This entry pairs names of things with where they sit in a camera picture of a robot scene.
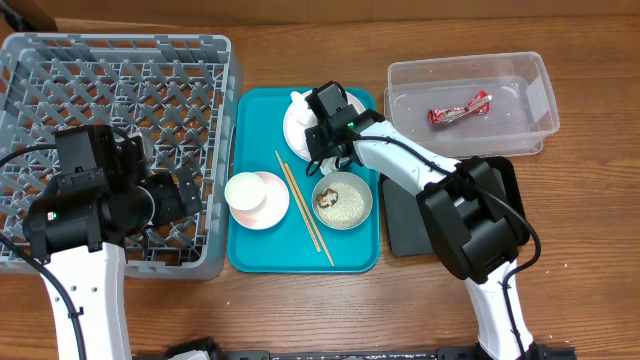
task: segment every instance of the red candy bar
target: red candy bar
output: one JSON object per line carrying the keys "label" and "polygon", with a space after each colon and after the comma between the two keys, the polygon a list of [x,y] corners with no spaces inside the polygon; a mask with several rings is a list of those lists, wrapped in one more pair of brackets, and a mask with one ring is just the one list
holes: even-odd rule
{"label": "red candy bar", "polygon": [[429,124],[445,124],[469,114],[488,114],[491,95],[480,91],[465,107],[444,110],[429,110]]}

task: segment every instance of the clear plastic bin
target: clear plastic bin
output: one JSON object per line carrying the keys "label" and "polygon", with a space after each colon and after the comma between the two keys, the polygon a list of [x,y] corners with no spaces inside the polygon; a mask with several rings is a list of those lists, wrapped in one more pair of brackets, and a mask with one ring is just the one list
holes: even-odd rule
{"label": "clear plastic bin", "polygon": [[[465,106],[480,90],[492,96],[488,114],[429,124],[429,109]],[[443,156],[535,154],[560,128],[549,75],[534,52],[394,63],[388,91],[398,131]]]}

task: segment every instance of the blue placemat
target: blue placemat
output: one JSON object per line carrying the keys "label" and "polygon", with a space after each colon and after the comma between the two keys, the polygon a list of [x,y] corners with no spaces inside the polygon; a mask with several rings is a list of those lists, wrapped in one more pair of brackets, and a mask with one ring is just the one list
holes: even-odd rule
{"label": "blue placemat", "polygon": [[[286,183],[275,155],[275,150],[278,150],[282,160],[289,163],[300,191],[311,206],[311,193],[322,174],[318,171],[313,177],[305,176],[307,162],[289,149],[282,132],[284,114],[291,104],[291,92],[307,90],[262,88],[251,90],[242,97],[238,105],[233,170],[235,174],[268,171]],[[356,96],[365,108],[375,109],[375,101],[368,92],[346,90]],[[356,273],[371,269],[380,256],[378,173],[355,164],[349,171],[369,184],[373,209],[363,224],[351,230],[333,230],[315,219],[335,267],[331,267],[324,252],[316,251],[291,191],[287,214],[271,229],[249,230],[233,218],[229,220],[228,255],[231,264],[241,271],[255,273]]]}

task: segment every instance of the chopsticks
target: chopsticks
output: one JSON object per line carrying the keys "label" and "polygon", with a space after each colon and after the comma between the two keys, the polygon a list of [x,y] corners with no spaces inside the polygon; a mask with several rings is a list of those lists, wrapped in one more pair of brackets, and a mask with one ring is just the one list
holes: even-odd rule
{"label": "chopsticks", "polygon": [[298,182],[296,178],[293,176],[293,172],[289,167],[289,164],[285,164],[282,162],[280,158],[280,154],[276,150],[276,156],[278,157],[278,162],[280,163],[280,167],[282,168],[282,172],[284,173],[285,178],[287,179],[287,183],[289,184],[289,188],[291,192],[293,192],[293,198],[296,200],[296,204],[298,204],[298,209],[300,209],[300,214],[302,215],[302,219],[304,219],[304,223],[307,226],[307,230],[309,231],[309,235],[311,235],[311,239],[313,240],[313,244],[316,247],[316,250],[320,252],[320,246],[318,246],[318,240],[320,240],[320,244],[322,244],[322,248],[324,252],[327,254],[327,258],[331,263],[331,266],[335,266],[333,263],[333,259],[331,258],[331,254],[329,253],[329,249],[327,249],[327,244],[324,242],[324,238],[322,234],[320,234],[320,230],[316,225],[316,221],[313,219],[313,215],[311,215],[311,211],[309,211],[309,206],[307,206],[307,202],[304,200],[304,196],[302,196],[302,192],[300,192],[300,188],[298,187]]}

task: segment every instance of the gray dish rack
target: gray dish rack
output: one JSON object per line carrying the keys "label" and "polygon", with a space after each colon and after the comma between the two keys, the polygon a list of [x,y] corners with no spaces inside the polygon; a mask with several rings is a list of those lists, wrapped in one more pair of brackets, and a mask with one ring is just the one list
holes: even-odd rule
{"label": "gray dish rack", "polygon": [[[222,271],[229,210],[224,185],[242,94],[242,68],[218,35],[15,34],[0,51],[0,157],[53,132],[106,124],[153,144],[152,172],[192,169],[202,213],[126,239],[126,274],[211,279]],[[0,170],[0,228],[28,247],[22,220],[58,171],[55,150]],[[0,273],[33,273],[0,245]]]}

